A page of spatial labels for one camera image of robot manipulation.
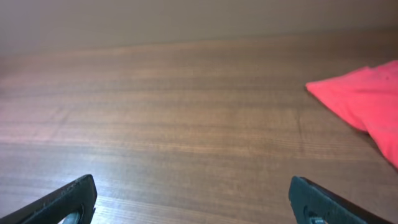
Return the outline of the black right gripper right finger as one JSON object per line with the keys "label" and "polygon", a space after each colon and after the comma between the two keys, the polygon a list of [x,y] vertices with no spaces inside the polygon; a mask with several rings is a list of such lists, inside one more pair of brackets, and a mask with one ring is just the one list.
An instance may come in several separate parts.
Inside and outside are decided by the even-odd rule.
{"label": "black right gripper right finger", "polygon": [[289,201],[298,224],[391,224],[304,177],[292,177]]}

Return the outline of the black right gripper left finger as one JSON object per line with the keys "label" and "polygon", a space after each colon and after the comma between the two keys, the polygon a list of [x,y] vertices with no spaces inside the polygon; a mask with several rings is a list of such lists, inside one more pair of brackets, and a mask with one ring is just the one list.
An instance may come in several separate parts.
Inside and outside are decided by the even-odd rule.
{"label": "black right gripper left finger", "polygon": [[97,190],[91,174],[83,175],[50,194],[1,218],[3,224],[90,224]]}

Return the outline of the red t-shirt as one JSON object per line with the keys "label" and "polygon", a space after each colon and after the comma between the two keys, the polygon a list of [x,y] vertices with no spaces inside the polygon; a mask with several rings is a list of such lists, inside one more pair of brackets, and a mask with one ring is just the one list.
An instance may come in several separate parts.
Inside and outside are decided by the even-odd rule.
{"label": "red t-shirt", "polygon": [[306,89],[352,127],[367,132],[397,167],[397,61],[340,77],[308,82]]}

